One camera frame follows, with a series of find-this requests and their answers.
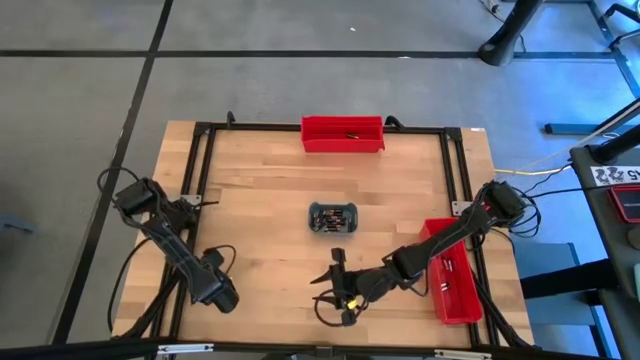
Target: red plastic bin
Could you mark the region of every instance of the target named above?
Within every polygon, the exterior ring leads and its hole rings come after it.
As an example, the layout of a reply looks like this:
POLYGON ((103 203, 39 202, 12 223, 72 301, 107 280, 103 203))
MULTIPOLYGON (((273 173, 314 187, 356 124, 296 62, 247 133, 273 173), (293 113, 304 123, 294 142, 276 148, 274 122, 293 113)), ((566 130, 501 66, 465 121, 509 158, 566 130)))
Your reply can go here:
POLYGON ((380 116, 306 116, 301 137, 306 152, 366 152, 384 149, 380 116))
MULTIPOLYGON (((427 219, 420 231, 420 239, 427 240, 431 234, 436 234, 457 220, 427 219)), ((427 281, 436 314, 443 324, 469 324, 482 318, 482 304, 478 299, 464 241, 431 260, 427 281), (445 260, 451 260, 453 271, 447 270, 445 260), (449 288, 443 291, 442 283, 449 283, 449 288)))

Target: wooden tabletop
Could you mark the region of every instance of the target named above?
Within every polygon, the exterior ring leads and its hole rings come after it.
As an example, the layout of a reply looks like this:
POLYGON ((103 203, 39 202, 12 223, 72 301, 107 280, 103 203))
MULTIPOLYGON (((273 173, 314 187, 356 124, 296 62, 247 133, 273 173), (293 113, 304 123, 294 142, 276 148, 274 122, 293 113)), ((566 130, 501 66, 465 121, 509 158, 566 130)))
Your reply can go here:
MULTIPOLYGON (((194 122, 185 121, 169 122, 167 126, 153 178, 169 195, 179 194, 194 126, 194 122)), ((493 163, 484 130, 463 129, 462 133, 475 192, 493 178, 493 163)), ((204 201, 220 203, 203 208, 195 253, 199 256, 206 248, 222 244, 237 248, 230 276, 240 302, 230 314, 221 314, 215 306, 189 302, 184 308, 180 338, 469 347, 465 325, 441 325, 431 298, 420 298, 409 291, 389 292, 350 328, 327 327, 314 315, 311 298, 330 284, 309 282, 332 263, 331 248, 346 250, 348 270, 380 266, 382 256, 418 241, 426 218, 450 215, 438 137, 385 134, 385 145, 386 150, 376 154, 307 154, 297 132, 217 131, 204 201), (307 213, 314 201, 355 203, 359 212, 357 231, 349 236, 311 232, 307 213)), ((194 188, 202 152, 196 163, 194 188)), ((453 144, 451 153, 455 154, 453 144)), ((455 156, 452 163, 461 194, 455 156)), ((484 252, 495 303, 520 336, 532 343, 510 243, 489 233, 484 252)), ((131 327, 149 305, 158 291, 164 262, 164 256, 152 244, 133 258, 114 334, 131 327)), ((321 308, 323 316, 338 319, 330 305, 321 308)), ((162 334, 168 332, 173 299, 167 309, 162 334)), ((483 322, 479 328, 486 343, 483 322)))

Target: concrete floor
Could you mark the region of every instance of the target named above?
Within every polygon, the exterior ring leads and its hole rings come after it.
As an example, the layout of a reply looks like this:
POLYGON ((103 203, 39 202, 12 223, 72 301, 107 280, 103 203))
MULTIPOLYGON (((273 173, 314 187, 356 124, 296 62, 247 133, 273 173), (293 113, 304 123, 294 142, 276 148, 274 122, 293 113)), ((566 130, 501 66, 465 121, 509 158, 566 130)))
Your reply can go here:
MULTIPOLYGON (((0 0, 0 49, 146 50, 162 4, 0 0)), ((604 11, 608 3, 599 5, 604 11)), ((510 8, 505 3, 503 14, 510 8)), ((619 16, 609 24, 614 32, 634 29, 619 16)), ((475 51, 499 25, 472 0, 176 0, 161 49, 475 51)), ((543 5, 524 36, 529 51, 607 45, 579 4, 543 5)), ((634 44, 622 50, 635 70, 634 44)), ((0 58, 0 214, 38 227, 30 236, 0 235, 0 347, 48 341, 98 196, 95 177, 109 164, 142 64, 0 58)), ((475 59, 158 59, 124 165, 151 174, 168 120, 223 121, 232 110, 251 122, 366 113, 394 114, 407 125, 484 127, 496 167, 517 168, 577 140, 545 136, 543 124, 598 123, 632 99, 612 60, 494 68, 475 59)), ((537 180, 510 179, 523 188, 537 180)), ((576 185, 567 171, 539 189, 576 185)), ((574 242, 581 262, 605 257, 581 194, 543 198, 540 206, 538 236, 516 241, 574 242), (552 209, 559 200, 571 211, 552 209)), ((133 241, 110 213, 71 341, 109 336, 108 296, 133 241)), ((554 350, 594 354, 576 341, 584 329, 534 330, 554 350)))

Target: sticker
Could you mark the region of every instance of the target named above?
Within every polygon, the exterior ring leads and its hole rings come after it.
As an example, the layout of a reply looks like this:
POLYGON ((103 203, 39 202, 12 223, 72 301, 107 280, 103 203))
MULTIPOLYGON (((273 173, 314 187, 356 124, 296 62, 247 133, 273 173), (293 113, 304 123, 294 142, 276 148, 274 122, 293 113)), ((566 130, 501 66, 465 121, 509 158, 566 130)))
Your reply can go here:
POLYGON ((592 166, 597 186, 640 183, 640 166, 592 166))

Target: yellow cable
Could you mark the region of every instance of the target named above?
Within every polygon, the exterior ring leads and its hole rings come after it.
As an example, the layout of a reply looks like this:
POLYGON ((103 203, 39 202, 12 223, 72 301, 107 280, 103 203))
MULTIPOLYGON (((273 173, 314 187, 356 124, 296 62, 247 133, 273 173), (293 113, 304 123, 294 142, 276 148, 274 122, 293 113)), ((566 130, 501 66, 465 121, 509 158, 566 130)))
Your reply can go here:
POLYGON ((556 172, 567 170, 566 168, 557 168, 551 170, 542 170, 542 171, 519 171, 519 170, 506 170, 506 169, 493 169, 495 172, 504 173, 504 174, 513 174, 513 175, 525 175, 525 176, 538 176, 538 175, 548 175, 556 172))

